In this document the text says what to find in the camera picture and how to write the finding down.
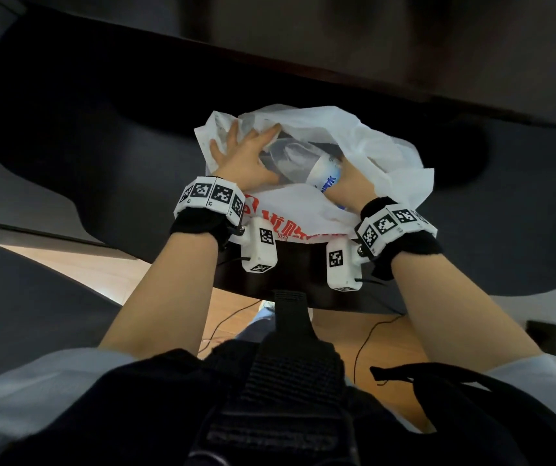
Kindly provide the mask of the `white marker wristband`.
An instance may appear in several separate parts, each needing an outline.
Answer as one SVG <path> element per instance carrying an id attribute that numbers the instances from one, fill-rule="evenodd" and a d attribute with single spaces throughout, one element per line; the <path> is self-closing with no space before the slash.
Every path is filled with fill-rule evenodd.
<path id="1" fill-rule="evenodd" d="M 390 204 L 361 220 L 355 233 L 361 242 L 362 254 L 370 260 L 381 255 L 384 248 L 405 234 L 425 231 L 437 236 L 437 227 L 417 211 L 402 204 Z"/>
<path id="2" fill-rule="evenodd" d="M 207 209 L 239 227 L 244 205 L 245 195 L 235 183 L 215 176 L 198 176 L 183 189 L 173 215 L 176 219 L 186 209 Z"/>

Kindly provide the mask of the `person's right forearm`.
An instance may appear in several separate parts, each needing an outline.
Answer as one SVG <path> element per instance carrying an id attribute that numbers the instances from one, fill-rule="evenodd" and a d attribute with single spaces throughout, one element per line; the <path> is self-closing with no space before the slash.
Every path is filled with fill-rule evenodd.
<path id="1" fill-rule="evenodd" d="M 444 255 L 401 252 L 391 269 L 430 361 L 485 373 L 542 350 Z"/>

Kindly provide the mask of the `blue jeans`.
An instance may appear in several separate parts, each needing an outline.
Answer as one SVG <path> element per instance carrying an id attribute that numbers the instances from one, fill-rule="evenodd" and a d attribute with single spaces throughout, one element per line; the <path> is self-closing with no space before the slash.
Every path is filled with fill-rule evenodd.
<path id="1" fill-rule="evenodd" d="M 236 340 L 261 343 L 275 329 L 275 303 L 262 301 L 253 320 L 235 336 Z"/>

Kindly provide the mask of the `person's right hand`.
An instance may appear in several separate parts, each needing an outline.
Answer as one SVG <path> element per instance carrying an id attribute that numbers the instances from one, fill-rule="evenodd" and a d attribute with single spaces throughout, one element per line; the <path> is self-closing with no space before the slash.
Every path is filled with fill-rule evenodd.
<path id="1" fill-rule="evenodd" d="M 374 185 L 344 156 L 339 179 L 323 194 L 332 203 L 355 214 L 360 214 L 365 205 L 377 198 Z"/>

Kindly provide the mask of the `white plastic bag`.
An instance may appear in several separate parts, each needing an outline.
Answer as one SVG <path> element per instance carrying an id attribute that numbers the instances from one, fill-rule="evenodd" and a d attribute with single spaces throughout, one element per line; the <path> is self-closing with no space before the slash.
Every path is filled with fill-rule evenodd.
<path id="1" fill-rule="evenodd" d="M 194 129 L 206 162 L 206 171 L 218 165 L 210 152 L 214 140 L 226 151 L 226 136 L 233 122 L 239 123 L 241 139 L 251 128 L 262 132 L 281 124 L 282 136 L 311 143 L 331 156 L 344 156 L 374 186 L 378 195 L 392 198 L 416 210 L 431 194 L 435 172 L 425 168 L 417 149 L 408 141 L 386 135 L 363 124 L 355 115 L 335 106 L 296 108 L 274 104 L 239 117 L 213 111 L 206 123 Z M 243 221 L 261 217 L 276 238 L 289 243 L 325 243 L 333 237 L 355 237 L 359 214 L 344 211 L 324 195 L 324 186 L 336 181 L 313 172 L 310 184 L 290 184 L 282 176 L 280 186 L 248 192 Z"/>

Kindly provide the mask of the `black chest harness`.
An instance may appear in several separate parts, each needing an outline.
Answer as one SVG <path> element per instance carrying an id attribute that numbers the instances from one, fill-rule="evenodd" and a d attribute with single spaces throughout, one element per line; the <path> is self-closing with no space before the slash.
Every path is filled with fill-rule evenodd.
<path id="1" fill-rule="evenodd" d="M 444 363 L 371 367 L 411 383 L 435 431 L 408 431 L 346 386 L 302 293 L 276 292 L 276 328 L 111 370 L 0 466 L 556 466 L 556 413 L 509 383 Z"/>

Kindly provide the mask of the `clear plastic water bottle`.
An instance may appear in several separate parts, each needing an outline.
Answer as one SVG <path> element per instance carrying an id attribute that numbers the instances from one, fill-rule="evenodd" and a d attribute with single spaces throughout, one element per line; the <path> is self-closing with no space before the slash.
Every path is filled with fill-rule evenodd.
<path id="1" fill-rule="evenodd" d="M 306 184 L 325 193 L 341 177 L 342 165 L 313 143 L 279 137 L 260 153 L 261 164 L 279 177 L 279 184 Z"/>

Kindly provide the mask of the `person's left hand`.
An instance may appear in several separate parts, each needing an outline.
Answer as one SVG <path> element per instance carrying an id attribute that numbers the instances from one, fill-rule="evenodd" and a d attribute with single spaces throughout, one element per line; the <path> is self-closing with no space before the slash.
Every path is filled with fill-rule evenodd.
<path id="1" fill-rule="evenodd" d="M 242 140 L 237 139 L 239 123 L 233 122 L 226 137 L 226 159 L 222 166 L 218 166 L 213 176 L 235 183 L 242 192 L 252 191 L 259 187 L 257 185 L 257 167 L 261 163 L 259 155 L 261 151 L 280 133 L 281 124 L 266 129 L 257 139 L 260 149 L 243 150 Z"/>

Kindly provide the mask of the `person's left forearm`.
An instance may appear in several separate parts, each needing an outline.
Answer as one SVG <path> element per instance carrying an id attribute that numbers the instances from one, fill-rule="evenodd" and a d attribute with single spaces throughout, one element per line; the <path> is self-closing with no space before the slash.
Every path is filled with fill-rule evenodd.
<path id="1" fill-rule="evenodd" d="M 176 349 L 197 355 L 218 253 L 211 234 L 172 234 L 98 347 L 135 359 Z"/>

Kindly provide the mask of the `light grey shirt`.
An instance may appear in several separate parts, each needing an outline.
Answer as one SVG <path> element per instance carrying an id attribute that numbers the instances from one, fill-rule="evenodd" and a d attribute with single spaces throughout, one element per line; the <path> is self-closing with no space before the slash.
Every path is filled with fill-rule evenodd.
<path id="1" fill-rule="evenodd" d="M 105 373 L 135 361 L 127 354 L 79 348 L 53 352 L 0 375 L 0 452 L 47 427 Z M 556 413 L 556 361 L 538 355 L 485 373 Z"/>

